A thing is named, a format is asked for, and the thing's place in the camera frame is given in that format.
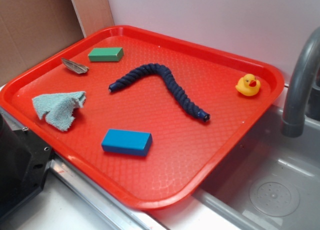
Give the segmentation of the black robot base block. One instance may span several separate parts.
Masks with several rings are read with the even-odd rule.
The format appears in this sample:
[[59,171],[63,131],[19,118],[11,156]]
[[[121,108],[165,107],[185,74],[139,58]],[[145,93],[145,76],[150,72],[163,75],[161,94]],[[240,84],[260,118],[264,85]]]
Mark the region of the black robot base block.
[[0,221],[44,188],[52,147],[27,128],[13,130],[0,117]]

